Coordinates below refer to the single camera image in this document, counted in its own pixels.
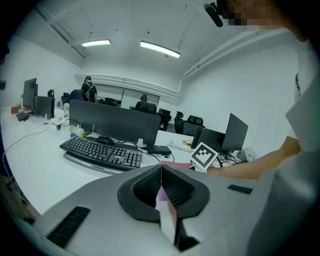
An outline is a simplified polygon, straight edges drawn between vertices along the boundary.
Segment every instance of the black keyboard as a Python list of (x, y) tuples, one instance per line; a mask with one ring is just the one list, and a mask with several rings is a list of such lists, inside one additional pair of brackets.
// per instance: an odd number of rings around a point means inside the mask
[(85, 161), (114, 169), (131, 170), (139, 168), (142, 152), (128, 149), (125, 145), (106, 145), (85, 138), (74, 137), (60, 145), (69, 154)]

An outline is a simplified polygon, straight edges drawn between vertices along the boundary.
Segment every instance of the ceiling light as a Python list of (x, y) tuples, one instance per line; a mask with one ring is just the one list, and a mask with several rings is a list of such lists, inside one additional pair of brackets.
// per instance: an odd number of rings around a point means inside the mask
[(163, 46), (160, 46), (160, 45), (157, 45), (157, 44), (154, 44), (154, 43), (141, 41), (140, 42), (140, 46), (144, 47), (144, 48), (149, 48), (149, 49), (152, 49), (152, 50), (164, 53), (164, 54), (168, 54), (168, 55), (170, 55), (172, 57), (175, 57), (175, 58), (179, 58), (180, 57), (180, 53), (179, 52), (174, 51), (174, 50), (170, 50), (168, 48), (165, 48)]
[(110, 44), (111, 44), (110, 40), (99, 40), (99, 41), (92, 41), (92, 42), (83, 42), (82, 46), (83, 47), (104, 46), (104, 45), (110, 45)]

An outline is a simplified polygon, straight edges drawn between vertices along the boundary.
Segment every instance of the red box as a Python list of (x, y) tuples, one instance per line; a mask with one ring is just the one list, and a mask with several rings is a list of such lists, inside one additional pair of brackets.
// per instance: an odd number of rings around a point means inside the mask
[(11, 115), (18, 114), (18, 113), (19, 113), (19, 108), (17, 106), (12, 106), (11, 107)]

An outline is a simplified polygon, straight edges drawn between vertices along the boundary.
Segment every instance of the white cable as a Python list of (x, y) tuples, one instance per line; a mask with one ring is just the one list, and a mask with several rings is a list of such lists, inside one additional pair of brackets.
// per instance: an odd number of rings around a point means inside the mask
[[(26, 135), (26, 136), (21, 137), (20, 139), (18, 139), (15, 143), (13, 143), (11, 146), (9, 146), (9, 147), (3, 152), (3, 154), (2, 154), (2, 163), (3, 163), (4, 169), (5, 169), (5, 171), (6, 171), (6, 174), (8, 174), (8, 177), (9, 177), (9, 179), (10, 179), (11, 186), (12, 186), (13, 182), (12, 182), (11, 176), (10, 176), (10, 174), (9, 174), (9, 172), (8, 172), (8, 169), (7, 169), (6, 163), (5, 163), (5, 154), (6, 154), (6, 152), (7, 152), (10, 148), (12, 148), (14, 145), (16, 145), (19, 141), (21, 141), (22, 139), (24, 139), (24, 138), (26, 138), (26, 137), (29, 137), (29, 136), (32, 136), (32, 135), (42, 134), (42, 133), (46, 132), (46, 131), (50, 128), (50, 125), (51, 125), (51, 124), (52, 124), (52, 123), (50, 123), (50, 124), (48, 125), (48, 127), (47, 127), (45, 130), (43, 130), (43, 131), (34, 132), (34, 133), (29, 134), (29, 135)], [(16, 194), (17, 194), (23, 201), (26, 201), (26, 200), (18, 193), (18, 191), (16, 191), (16, 189), (15, 189), (14, 186), (12, 186), (12, 188), (13, 188), (14, 192), (16, 192)]]

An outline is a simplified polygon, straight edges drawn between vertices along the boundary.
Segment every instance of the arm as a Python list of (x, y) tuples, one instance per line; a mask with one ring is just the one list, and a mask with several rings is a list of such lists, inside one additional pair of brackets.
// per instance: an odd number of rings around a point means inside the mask
[(252, 162), (222, 168), (208, 168), (207, 173), (209, 175), (258, 180), (264, 170), (277, 167), (283, 160), (298, 154), (300, 150), (297, 139), (286, 137), (284, 143), (278, 150), (268, 153)]
[(86, 92), (87, 91), (87, 84), (84, 82), (83, 84), (82, 84), (82, 86), (81, 86), (81, 90), (83, 90), (84, 92)]

